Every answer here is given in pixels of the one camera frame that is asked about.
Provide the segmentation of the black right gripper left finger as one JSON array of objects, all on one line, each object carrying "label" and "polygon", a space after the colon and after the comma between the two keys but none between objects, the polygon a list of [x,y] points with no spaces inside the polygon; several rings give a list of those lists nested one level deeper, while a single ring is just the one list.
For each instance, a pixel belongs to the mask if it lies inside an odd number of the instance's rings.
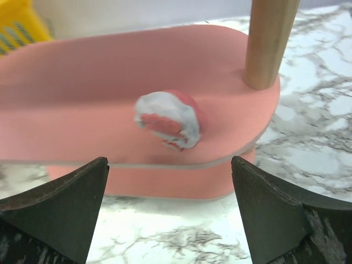
[{"label": "black right gripper left finger", "polygon": [[1,199],[1,263],[85,263],[109,173],[99,157]]}]

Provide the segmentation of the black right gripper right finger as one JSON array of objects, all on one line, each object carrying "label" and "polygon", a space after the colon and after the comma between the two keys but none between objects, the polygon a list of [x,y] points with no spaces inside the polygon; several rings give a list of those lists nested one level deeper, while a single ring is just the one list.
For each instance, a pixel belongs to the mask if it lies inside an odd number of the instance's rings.
[{"label": "black right gripper right finger", "polygon": [[271,175],[241,157],[232,179],[251,260],[351,263],[351,202]]}]

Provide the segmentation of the white ring pink figure toy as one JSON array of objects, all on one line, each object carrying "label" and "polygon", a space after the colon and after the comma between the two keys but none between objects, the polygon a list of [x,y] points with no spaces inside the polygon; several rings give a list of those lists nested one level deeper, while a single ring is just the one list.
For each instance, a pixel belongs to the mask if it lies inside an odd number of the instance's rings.
[{"label": "white ring pink figure toy", "polygon": [[135,123],[182,151],[197,145],[207,129],[207,117],[196,101],[179,90],[142,95],[135,104]]}]

